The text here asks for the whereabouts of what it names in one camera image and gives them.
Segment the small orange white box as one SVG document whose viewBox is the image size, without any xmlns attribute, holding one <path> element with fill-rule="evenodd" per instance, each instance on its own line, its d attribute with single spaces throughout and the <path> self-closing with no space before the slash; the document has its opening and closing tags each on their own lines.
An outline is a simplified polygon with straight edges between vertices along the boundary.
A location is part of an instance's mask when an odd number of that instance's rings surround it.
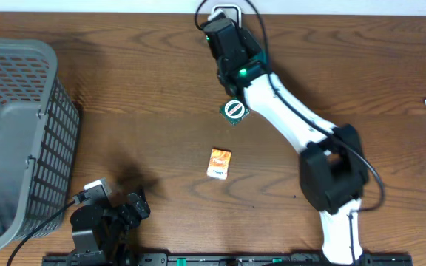
<svg viewBox="0 0 426 266">
<path fill-rule="evenodd" d="M 210 178 L 226 180 L 231 162 L 231 152 L 221 149 L 212 149 L 206 175 Z"/>
</svg>

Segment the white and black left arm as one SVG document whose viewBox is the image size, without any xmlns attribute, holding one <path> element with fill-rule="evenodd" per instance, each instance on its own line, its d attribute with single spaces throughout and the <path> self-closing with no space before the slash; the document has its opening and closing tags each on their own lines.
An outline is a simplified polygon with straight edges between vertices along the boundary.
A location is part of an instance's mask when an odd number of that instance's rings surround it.
<svg viewBox="0 0 426 266">
<path fill-rule="evenodd" d="M 75 250 L 70 265 L 136 265 L 136 255 L 129 250 L 127 234 L 150 216 L 143 189 L 127 195 L 127 202 L 112 206 L 105 188 L 97 185 L 74 196 L 83 206 L 70 217 Z"/>
</svg>

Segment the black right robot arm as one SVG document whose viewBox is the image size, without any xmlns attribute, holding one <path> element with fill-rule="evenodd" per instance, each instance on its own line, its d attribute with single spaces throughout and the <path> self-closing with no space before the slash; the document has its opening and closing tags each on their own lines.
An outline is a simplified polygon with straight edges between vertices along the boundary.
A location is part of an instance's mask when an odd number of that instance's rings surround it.
<svg viewBox="0 0 426 266">
<path fill-rule="evenodd" d="M 357 262 L 357 218 L 369 163 L 353 126 L 337 126 L 312 112 L 272 72 L 266 47 L 224 13 L 199 25 L 230 101 L 221 112 L 231 122 L 253 111 L 264 117 L 299 155 L 300 188 L 319 212 L 325 258 L 337 265 Z"/>
</svg>

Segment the green box with round label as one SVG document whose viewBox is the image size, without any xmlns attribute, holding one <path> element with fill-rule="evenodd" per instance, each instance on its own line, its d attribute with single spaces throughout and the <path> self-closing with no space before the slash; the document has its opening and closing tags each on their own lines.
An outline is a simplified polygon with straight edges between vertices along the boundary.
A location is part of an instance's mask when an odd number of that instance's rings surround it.
<svg viewBox="0 0 426 266">
<path fill-rule="evenodd" d="M 236 97 L 231 98 L 220 107 L 220 113 L 232 125 L 235 126 L 249 115 L 250 109 Z"/>
</svg>

